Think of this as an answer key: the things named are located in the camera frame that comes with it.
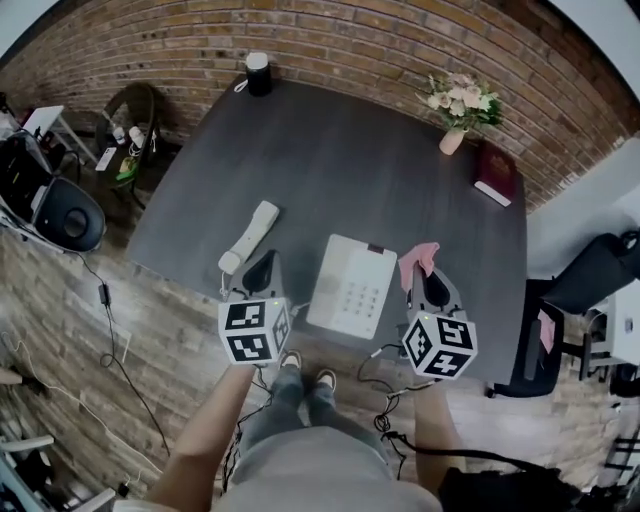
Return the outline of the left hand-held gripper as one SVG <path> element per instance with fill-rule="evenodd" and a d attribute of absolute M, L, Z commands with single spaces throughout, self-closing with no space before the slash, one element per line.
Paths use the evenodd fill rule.
<path fill-rule="evenodd" d="M 249 258 L 227 290 L 218 304 L 218 334 L 230 363 L 276 362 L 292 330 L 279 252 L 270 249 Z"/>

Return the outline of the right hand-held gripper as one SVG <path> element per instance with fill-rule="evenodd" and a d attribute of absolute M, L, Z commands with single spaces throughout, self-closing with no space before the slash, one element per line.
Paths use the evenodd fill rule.
<path fill-rule="evenodd" d="M 455 380 L 477 356 L 476 326 L 457 288 L 440 270 L 412 269 L 407 318 L 401 342 L 418 377 Z"/>

